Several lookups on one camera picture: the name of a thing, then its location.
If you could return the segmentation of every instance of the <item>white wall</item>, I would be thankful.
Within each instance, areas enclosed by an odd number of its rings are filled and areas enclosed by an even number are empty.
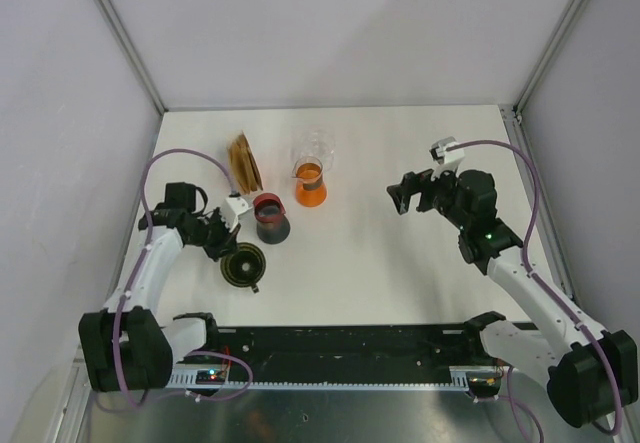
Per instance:
[[[114,0],[176,107],[512,103],[568,0]]]
[[[106,295],[159,118],[93,0],[0,0],[0,21],[5,442]]]
[[[640,0],[592,0],[525,111],[578,295],[640,343]]]

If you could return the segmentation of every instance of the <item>white table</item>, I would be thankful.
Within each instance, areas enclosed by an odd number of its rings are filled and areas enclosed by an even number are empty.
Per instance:
[[[328,198],[317,208],[304,208],[293,196],[290,150],[297,125],[325,127],[335,135],[336,159],[325,175]],[[490,310],[529,320],[501,288],[464,263],[449,222],[435,211],[399,216],[385,191],[404,173],[433,167],[428,150],[438,139],[507,141],[496,106],[167,113],[156,153],[192,148],[227,163],[226,146],[241,130],[265,191],[282,199],[291,234],[270,246],[257,238],[252,213],[242,220],[238,241],[257,244],[267,258],[258,294],[229,285],[202,249],[186,248],[160,301],[161,324],[192,311],[212,312],[221,326],[436,324],[462,322]],[[499,216],[523,235],[531,210],[514,156],[494,147],[468,149],[461,170],[467,168],[493,174]],[[171,155],[151,171],[147,195],[152,207],[161,201],[165,183],[174,181],[203,187],[210,207],[228,194],[213,165]],[[134,235],[125,269],[136,256],[137,241]],[[531,253],[548,272],[537,234]]]

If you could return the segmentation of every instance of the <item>wall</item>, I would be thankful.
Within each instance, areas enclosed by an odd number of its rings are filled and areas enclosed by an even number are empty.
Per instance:
[[[512,103],[568,0],[113,0],[170,109]]]
[[[583,306],[640,342],[640,0],[592,0],[525,109]]]
[[[4,442],[107,293],[159,118],[93,0],[0,0],[0,21]]]

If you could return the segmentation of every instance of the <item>orange pitcher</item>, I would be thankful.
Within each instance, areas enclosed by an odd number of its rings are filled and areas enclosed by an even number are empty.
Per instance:
[[[302,206],[318,206],[327,198],[327,187],[322,178],[322,162],[313,156],[305,156],[293,168],[296,178],[296,200]]]

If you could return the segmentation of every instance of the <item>orange liquid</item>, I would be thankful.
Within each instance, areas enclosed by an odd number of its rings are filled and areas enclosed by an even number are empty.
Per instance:
[[[303,184],[313,184],[322,175],[321,171],[315,169],[305,169],[296,175],[298,181],[296,182],[296,200],[302,206],[314,207],[320,205],[327,198],[327,187],[320,185],[315,190],[305,190]]]

